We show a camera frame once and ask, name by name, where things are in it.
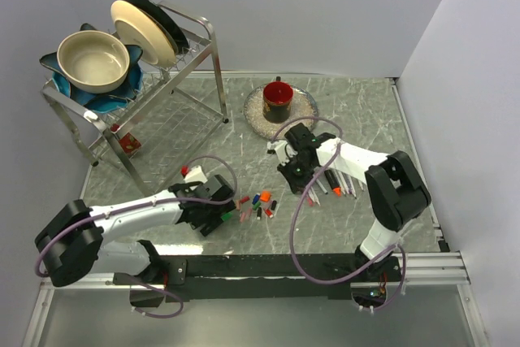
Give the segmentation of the green cap black highlighter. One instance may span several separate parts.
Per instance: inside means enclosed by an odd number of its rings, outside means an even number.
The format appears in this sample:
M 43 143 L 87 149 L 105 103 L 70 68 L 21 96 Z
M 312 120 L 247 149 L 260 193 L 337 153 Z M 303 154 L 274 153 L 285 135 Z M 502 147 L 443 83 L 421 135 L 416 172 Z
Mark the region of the green cap black highlighter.
M 231 217 L 232 217 L 232 213 L 229 212 L 229 213 L 224 214 L 224 215 L 221 217 L 221 220 L 222 220 L 222 221 L 227 221 L 227 220 L 229 220 Z

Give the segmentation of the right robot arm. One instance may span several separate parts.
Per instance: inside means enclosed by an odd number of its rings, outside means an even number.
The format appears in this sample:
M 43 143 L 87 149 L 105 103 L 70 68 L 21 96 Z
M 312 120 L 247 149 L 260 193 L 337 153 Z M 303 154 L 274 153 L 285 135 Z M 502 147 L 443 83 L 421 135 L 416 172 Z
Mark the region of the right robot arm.
M 375 220 L 356 251 L 355 270 L 323 284 L 344 283 L 358 275 L 374 280 L 384 271 L 383 258 L 401 246 L 412 220 L 431 204 L 431 194 L 411 157 L 398 150 L 374 152 L 328 132 L 315 136 L 300 118 L 282 126 L 267 144 L 279 160 L 278 171 L 299 203 L 308 198 L 317 179 L 332 170 L 354 178 L 367 190 Z

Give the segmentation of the orange cap black highlighter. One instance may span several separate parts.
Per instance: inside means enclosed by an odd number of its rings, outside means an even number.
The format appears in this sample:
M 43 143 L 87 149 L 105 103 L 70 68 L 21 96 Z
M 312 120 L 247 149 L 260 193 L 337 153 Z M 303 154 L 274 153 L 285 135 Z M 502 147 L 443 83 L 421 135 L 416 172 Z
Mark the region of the orange cap black highlighter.
M 338 197 L 340 197 L 342 195 L 342 190 L 335 174 L 332 172 L 332 170 L 326 170 L 324 172 L 324 175 L 332 192 L 335 193 Z

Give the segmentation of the pink cap white pen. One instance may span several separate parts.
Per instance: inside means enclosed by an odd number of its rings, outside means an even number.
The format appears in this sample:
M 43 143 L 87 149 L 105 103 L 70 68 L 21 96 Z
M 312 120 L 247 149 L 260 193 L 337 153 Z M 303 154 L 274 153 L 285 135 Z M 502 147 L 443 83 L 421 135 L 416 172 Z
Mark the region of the pink cap white pen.
M 319 201 L 319 198 L 318 198 L 318 195 L 316 194 L 316 192 L 314 191 L 313 188 L 310 188 L 309 195 L 313 199 L 314 203 L 318 204 L 319 206 L 321 205 L 321 203 Z

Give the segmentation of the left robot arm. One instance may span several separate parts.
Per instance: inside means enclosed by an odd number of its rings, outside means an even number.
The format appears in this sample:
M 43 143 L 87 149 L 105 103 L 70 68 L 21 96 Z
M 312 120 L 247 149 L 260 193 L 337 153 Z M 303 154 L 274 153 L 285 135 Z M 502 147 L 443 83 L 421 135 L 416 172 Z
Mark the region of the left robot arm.
M 236 187 L 221 175 L 184 180 L 150 197 L 111 206 L 86 206 L 81 199 L 66 204 L 35 239 L 40 255 L 36 272 L 55 287 L 89 274 L 122 273 L 149 284 L 166 277 L 167 263 L 147 240 L 121 242 L 157 226 L 187 223 L 207 236 L 235 210 Z

